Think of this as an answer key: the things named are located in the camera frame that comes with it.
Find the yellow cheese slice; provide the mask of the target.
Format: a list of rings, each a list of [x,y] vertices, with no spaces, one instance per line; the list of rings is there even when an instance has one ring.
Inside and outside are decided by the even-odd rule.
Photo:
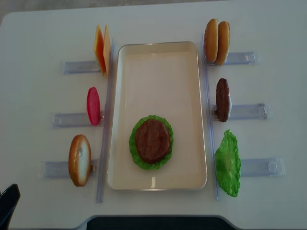
[[[103,50],[103,57],[105,60],[106,66],[106,75],[109,76],[110,73],[110,55],[111,55],[111,41],[108,33],[108,27],[105,26],[104,32],[104,50]]]

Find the green lettuce leaf on stack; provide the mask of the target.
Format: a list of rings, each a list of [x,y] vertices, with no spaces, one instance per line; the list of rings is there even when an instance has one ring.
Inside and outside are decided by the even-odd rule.
[[[157,119],[157,120],[163,122],[165,124],[166,128],[168,129],[169,134],[170,134],[170,150],[169,150],[169,153],[161,161],[154,163],[154,164],[146,163],[141,159],[141,157],[140,157],[140,155],[138,154],[138,151],[137,151],[136,140],[135,140],[137,129],[141,126],[141,124],[144,121],[146,121],[147,119],[150,119],[150,118]],[[172,156],[173,142],[174,142],[173,129],[172,129],[171,125],[168,123],[168,121],[165,118],[159,117],[157,115],[149,115],[147,117],[141,118],[136,123],[136,125],[134,126],[132,133],[131,133],[131,136],[129,138],[129,148],[130,148],[130,153],[131,153],[131,156],[133,158],[133,161],[140,168],[142,168],[144,170],[157,170],[157,169],[161,168],[164,164],[166,164],[170,160],[170,158]]]

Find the red tomato slice standing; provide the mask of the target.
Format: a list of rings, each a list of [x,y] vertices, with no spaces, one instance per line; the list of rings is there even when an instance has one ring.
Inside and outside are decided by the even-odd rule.
[[[87,113],[93,126],[100,122],[100,99],[96,87],[91,87],[87,94]]]

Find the standing brown meat patty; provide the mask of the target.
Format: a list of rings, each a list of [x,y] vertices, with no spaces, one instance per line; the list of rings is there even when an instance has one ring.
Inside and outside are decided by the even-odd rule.
[[[228,82],[226,79],[219,79],[216,86],[216,113],[218,120],[226,122],[231,110],[231,99]]]

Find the sliced bread round left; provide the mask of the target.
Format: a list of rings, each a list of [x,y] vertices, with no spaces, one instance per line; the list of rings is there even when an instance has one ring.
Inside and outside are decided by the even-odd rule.
[[[69,175],[75,186],[85,186],[91,172],[91,147],[85,135],[76,135],[69,152]]]

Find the standing green lettuce leaf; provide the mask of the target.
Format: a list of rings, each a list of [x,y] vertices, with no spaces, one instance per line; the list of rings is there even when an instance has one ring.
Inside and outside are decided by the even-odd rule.
[[[228,129],[215,153],[216,180],[218,185],[232,197],[240,188],[241,159],[236,136]]]

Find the clear holder tomato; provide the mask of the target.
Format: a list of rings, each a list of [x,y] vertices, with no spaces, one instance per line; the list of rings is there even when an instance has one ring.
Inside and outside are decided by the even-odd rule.
[[[56,113],[52,118],[53,128],[93,127],[87,113]]]

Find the clear holder bread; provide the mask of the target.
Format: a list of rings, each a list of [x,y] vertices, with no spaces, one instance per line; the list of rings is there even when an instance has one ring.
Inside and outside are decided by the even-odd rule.
[[[70,179],[69,164],[67,161],[41,161],[38,176],[41,179]]]

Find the clear holder lettuce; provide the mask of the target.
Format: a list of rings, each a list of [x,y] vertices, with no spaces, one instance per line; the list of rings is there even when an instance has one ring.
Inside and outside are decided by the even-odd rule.
[[[284,175],[285,168],[281,157],[241,160],[241,177],[275,177]]]

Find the bun half outer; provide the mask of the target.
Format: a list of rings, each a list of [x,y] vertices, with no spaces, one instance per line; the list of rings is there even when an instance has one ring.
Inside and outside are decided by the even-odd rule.
[[[207,61],[215,62],[218,53],[218,21],[211,19],[205,29],[204,51]]]

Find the bun half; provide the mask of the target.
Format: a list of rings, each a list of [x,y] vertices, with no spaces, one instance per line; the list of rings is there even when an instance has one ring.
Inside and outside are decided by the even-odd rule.
[[[215,63],[219,66],[223,65],[230,47],[230,24],[222,21],[218,25],[218,53]]]
[[[218,21],[211,19],[205,29],[204,51],[207,61],[215,62],[218,53]]]

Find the clear holder buns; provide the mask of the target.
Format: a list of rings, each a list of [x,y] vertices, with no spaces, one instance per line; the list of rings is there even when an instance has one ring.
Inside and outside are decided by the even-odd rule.
[[[261,62],[260,53],[255,51],[231,52],[223,65],[256,65]]]

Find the black panel bottom edge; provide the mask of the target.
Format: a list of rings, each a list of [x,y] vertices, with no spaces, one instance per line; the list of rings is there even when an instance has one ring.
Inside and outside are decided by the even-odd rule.
[[[218,217],[98,217],[87,223],[88,230],[233,230]]]

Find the left long clear rail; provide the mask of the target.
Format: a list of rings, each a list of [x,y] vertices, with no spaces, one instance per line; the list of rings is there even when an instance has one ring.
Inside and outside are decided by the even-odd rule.
[[[106,95],[106,105],[105,105],[105,116],[104,116],[104,130],[103,130],[103,138],[102,138],[102,147],[100,154],[100,162],[99,162],[99,174],[97,181],[97,191],[96,191],[96,203],[102,203],[104,197],[104,186],[106,180],[106,156],[108,150],[108,139],[109,139],[109,127],[110,127],[110,117],[111,117],[111,98],[112,98],[112,85],[113,85],[113,58],[114,58],[114,50],[115,50],[115,41],[112,38],[111,43],[111,54],[110,54],[110,75],[108,79],[107,85],[107,95]]]

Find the right long clear rail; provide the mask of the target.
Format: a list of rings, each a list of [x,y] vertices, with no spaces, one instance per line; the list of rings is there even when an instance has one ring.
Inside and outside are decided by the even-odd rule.
[[[214,196],[215,200],[220,200],[219,195],[219,185],[216,180],[216,165],[215,165],[215,143],[214,143],[214,133],[213,133],[213,123],[212,123],[212,115],[211,115],[211,103],[210,103],[210,92],[209,92],[209,81],[208,81],[208,68],[206,64],[206,55],[204,51],[204,34],[202,34],[202,51],[203,51],[203,61],[202,61],[202,68],[203,68],[203,78],[204,78],[204,87],[205,87],[205,95],[206,95],[206,104],[207,104],[207,123],[208,123],[208,130],[209,130],[209,142],[210,142],[210,153],[211,153],[211,161],[212,161],[212,171],[213,171],[213,188],[214,188]]]

